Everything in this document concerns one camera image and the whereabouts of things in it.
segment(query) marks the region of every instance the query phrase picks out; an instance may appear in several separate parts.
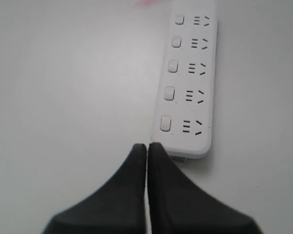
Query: electrical socket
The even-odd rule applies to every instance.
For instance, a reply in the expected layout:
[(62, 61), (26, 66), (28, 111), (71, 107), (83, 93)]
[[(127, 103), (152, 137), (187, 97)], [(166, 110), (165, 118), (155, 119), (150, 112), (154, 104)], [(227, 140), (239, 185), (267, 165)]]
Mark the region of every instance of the electrical socket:
[(215, 0), (174, 0), (152, 141), (170, 156), (202, 158), (211, 146), (217, 18)]

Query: white power strip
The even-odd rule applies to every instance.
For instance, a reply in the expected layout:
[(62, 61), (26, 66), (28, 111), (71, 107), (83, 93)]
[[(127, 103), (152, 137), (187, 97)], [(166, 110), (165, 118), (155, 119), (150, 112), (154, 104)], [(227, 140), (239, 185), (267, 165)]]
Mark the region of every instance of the white power strip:
[(211, 146), (217, 38), (214, 0), (174, 0), (152, 141), (170, 156), (202, 158)]

